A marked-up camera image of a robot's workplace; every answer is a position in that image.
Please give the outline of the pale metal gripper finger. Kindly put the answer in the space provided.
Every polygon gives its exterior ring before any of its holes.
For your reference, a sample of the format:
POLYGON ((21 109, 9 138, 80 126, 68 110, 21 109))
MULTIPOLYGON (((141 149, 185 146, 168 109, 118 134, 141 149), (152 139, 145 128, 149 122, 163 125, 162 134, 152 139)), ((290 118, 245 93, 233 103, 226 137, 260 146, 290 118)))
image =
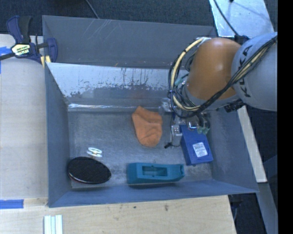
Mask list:
POLYGON ((180 130, 180 125, 174 124, 171 126, 171 144, 172 146, 180 146, 182 139, 182 132, 180 130))

